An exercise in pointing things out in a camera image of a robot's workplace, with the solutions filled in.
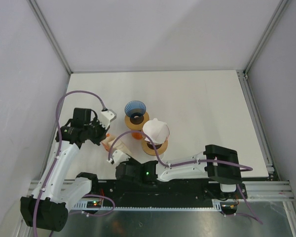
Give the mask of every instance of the metal floor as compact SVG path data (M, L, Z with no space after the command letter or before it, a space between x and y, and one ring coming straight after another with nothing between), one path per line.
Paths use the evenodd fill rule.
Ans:
M281 202L254 202L264 222L219 212L115 211L104 217L72 215L53 237L292 237ZM244 202L238 212L248 213Z

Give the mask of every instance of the white table surface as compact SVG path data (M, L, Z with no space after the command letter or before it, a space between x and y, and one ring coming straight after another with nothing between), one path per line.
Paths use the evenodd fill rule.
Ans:
M243 177L268 176L236 71L72 74L67 92L73 90L98 94L106 107L117 113L109 130L115 136L129 130L124 123L125 105L132 100L144 102L150 119L158 118L169 126L169 146L164 160L188 157L205 150L205 145L215 144L236 150L239 163L253 168L251 172L243 172ZM92 95L69 95L61 111L61 125L72 118L76 107L96 112L102 108ZM122 141L139 162L153 159L130 134ZM108 152L102 146L87 141L66 179L74 179L80 172L114 179L115 166L107 158Z

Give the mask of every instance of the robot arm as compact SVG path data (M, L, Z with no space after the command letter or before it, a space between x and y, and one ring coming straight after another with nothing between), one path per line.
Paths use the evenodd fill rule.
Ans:
M158 181L168 182L174 179L204 179L210 178L220 183L221 191L230 193L236 190L236 184L242 182L241 172L239 167L211 163L200 162L205 160L221 160L230 163L239 164L237 152L228 148L207 145L205 151L196 155L172 160L168 167L163 166L157 161L148 161L140 164L131 157L124 157L121 151L116 152L113 156L114 162L122 160L116 168L117 180L126 180L136 182L140 185L155 185ZM181 164L179 166L171 166L172 164Z
M33 226L34 206L39 192L43 190L37 212L37 227L47 230L60 231L67 220L68 212L72 207L92 189L92 180L87 177L77 177L69 188L61 190L68 169L78 154L82 144L90 140L94 144L106 138L110 123L116 118L112 110L101 111L99 116L91 121L90 109L74 109L74 116L65 126L61 127L61 152L56 157L57 162L51 171L46 186L42 184L49 173L54 159L50 159L45 172L30 197L21 198L21 213L28 226ZM59 146L59 134L56 137L56 155Z

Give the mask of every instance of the blue mesh cup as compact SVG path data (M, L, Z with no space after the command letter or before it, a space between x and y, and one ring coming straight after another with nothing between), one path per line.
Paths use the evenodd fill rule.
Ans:
M125 106L125 113L131 119L142 117L145 114L145 112L146 105L138 100L131 101Z

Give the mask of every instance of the white wall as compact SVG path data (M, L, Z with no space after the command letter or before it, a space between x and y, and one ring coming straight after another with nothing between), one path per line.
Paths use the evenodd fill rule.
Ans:
M280 175L296 196L296 0L249 73Z
M244 69L280 0L37 0L76 71Z
M67 81L28 3L0 0L0 223L41 170Z

